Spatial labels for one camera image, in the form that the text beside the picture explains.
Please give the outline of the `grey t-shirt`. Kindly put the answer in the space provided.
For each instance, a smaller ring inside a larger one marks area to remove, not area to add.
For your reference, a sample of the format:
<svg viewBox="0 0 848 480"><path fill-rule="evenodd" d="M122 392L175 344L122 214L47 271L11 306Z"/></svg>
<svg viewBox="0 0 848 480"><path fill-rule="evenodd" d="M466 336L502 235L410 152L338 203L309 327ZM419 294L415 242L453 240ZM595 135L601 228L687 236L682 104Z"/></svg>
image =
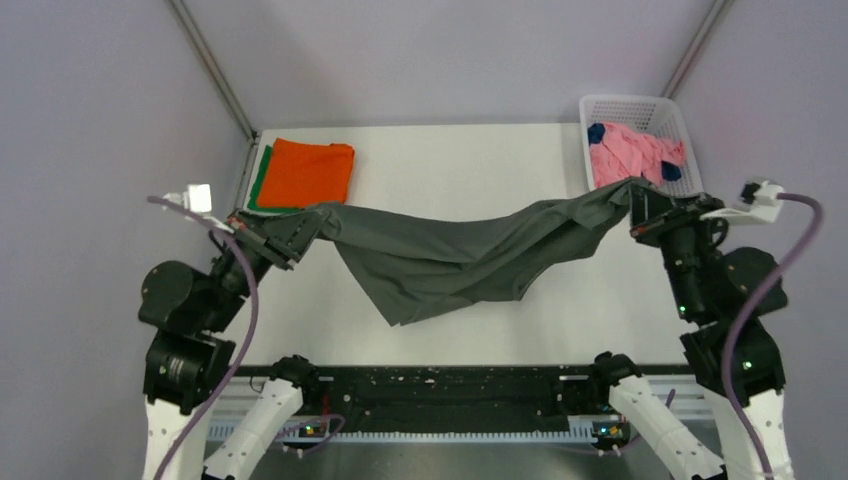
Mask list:
<svg viewBox="0 0 848 480"><path fill-rule="evenodd" d="M407 325L479 302L521 300L549 267L592 257L629 213L632 189L648 184L630 177L467 222L332 203L308 210L383 318Z"/></svg>

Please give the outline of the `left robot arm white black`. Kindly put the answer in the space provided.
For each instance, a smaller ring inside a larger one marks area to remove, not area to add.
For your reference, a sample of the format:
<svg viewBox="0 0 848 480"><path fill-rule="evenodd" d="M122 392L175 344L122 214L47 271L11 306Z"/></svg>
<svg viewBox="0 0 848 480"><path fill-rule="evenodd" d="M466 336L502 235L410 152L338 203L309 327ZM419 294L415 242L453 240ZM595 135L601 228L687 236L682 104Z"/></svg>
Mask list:
<svg viewBox="0 0 848 480"><path fill-rule="evenodd" d="M325 221L316 211L278 216L234 211L218 222L185 207L223 241L203 273L181 261L154 267L138 318L156 334L145 356L146 479L247 479L287 420L319 404L317 368L305 358L272 365L259 397L229 437L204 455L211 410L235 376L258 325L258 284L271 267L292 269Z"/></svg>

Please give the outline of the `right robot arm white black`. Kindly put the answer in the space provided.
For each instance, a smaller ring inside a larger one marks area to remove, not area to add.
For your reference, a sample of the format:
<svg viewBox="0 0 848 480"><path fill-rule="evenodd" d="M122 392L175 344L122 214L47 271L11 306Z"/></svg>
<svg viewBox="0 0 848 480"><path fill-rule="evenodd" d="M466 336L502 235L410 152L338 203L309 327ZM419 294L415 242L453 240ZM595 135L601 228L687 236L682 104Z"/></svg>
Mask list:
<svg viewBox="0 0 848 480"><path fill-rule="evenodd" d="M764 314L788 303L779 266L757 248L720 249L731 226L774 222L783 193L773 182L751 180L739 205L728 207L707 194L673 197L639 185L629 190L631 237L661 252L678 315L695 325L681 343L722 451L715 454L697 440L623 354L596 357L586 397L594 409L629 421L675 479L794 475L782 429L782 359L761 323Z"/></svg>

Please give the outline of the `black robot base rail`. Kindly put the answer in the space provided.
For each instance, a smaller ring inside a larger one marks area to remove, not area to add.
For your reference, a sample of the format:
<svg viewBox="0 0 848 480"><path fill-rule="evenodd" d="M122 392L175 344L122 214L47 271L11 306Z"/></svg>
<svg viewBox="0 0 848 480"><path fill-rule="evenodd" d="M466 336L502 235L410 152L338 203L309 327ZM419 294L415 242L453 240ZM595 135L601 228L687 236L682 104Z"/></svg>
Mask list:
<svg viewBox="0 0 848 480"><path fill-rule="evenodd" d="M565 433L580 415L612 413L607 389L626 375L685 371L623 355L578 366L314 366L298 413L332 414L353 436Z"/></svg>

